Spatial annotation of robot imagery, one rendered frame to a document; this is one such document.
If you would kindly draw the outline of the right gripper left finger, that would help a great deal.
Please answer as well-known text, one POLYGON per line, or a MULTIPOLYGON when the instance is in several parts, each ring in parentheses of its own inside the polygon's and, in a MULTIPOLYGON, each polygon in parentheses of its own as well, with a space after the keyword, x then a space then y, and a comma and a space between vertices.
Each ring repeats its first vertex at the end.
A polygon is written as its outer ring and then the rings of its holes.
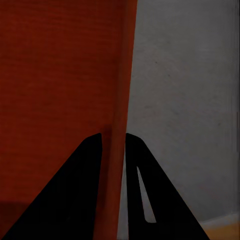
POLYGON ((84 139, 1 240, 93 240, 102 152, 84 139))

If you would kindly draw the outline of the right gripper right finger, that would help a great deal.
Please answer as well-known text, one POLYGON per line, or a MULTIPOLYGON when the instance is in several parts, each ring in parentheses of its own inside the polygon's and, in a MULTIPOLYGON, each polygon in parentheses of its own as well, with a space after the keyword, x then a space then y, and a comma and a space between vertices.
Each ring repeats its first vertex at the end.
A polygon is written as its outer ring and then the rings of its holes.
POLYGON ((209 240, 145 142, 125 137, 129 240, 209 240), (156 223, 145 220, 137 167, 156 223))

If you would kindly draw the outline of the storage box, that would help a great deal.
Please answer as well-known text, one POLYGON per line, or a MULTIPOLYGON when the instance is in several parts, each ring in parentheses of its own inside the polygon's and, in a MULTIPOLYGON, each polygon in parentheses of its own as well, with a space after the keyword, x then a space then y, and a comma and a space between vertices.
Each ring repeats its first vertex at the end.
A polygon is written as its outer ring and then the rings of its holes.
POLYGON ((101 133, 93 240, 117 240, 138 0, 0 0, 0 240, 101 133))

